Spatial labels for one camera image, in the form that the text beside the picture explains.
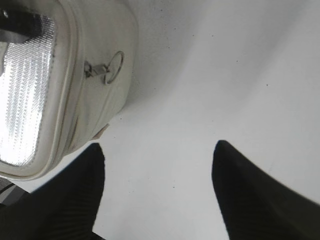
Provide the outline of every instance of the white bag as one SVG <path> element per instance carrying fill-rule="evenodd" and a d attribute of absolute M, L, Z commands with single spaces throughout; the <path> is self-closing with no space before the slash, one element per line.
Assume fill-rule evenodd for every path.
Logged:
<path fill-rule="evenodd" d="M 39 178 L 124 106 L 137 23 L 119 0 L 0 3 L 0 176 Z"/>

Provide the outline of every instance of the metal ring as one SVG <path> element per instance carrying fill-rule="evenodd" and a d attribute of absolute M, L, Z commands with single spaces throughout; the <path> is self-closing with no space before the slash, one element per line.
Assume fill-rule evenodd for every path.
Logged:
<path fill-rule="evenodd" d="M 111 64 L 113 63 L 113 61 L 115 60 L 115 58 L 118 57 L 118 56 L 121 56 L 120 66 L 119 66 L 116 74 L 112 77 L 111 80 L 107 81 L 106 77 L 103 79 L 105 85 L 110 85 L 110 84 L 112 84 L 112 83 L 116 80 L 116 78 L 118 77 L 120 71 L 122 70 L 122 67 L 123 67 L 124 61 L 125 61 L 125 53 L 124 53 L 123 51 L 118 51 L 118 52 L 113 56 L 113 58 L 112 58 L 112 60 L 110 61 L 109 65 L 107 66 L 107 68 L 110 69 Z"/>

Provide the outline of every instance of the white floor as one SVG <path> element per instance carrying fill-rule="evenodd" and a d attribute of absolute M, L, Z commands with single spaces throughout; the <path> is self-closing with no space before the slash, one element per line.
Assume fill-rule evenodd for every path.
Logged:
<path fill-rule="evenodd" d="M 211 181 L 220 139 L 320 203 L 320 2 L 128 2 L 139 55 L 128 103 L 100 140 L 107 179 L 94 231 L 228 239 Z"/>

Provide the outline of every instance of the white surface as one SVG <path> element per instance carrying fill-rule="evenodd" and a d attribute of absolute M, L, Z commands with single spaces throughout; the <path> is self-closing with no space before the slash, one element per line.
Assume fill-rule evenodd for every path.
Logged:
<path fill-rule="evenodd" d="M 211 181 L 220 139 L 320 203 L 320 3 L 129 3 L 139 59 L 128 103 L 100 141 L 107 179 L 94 231 L 228 239 Z M 18 184 L 32 191 L 48 178 Z"/>

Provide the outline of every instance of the white leather bag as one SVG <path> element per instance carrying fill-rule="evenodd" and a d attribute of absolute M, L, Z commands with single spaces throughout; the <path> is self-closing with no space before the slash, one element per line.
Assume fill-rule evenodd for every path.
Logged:
<path fill-rule="evenodd" d="M 0 176 L 39 178 L 103 133 L 137 36 L 121 0 L 0 1 Z"/>

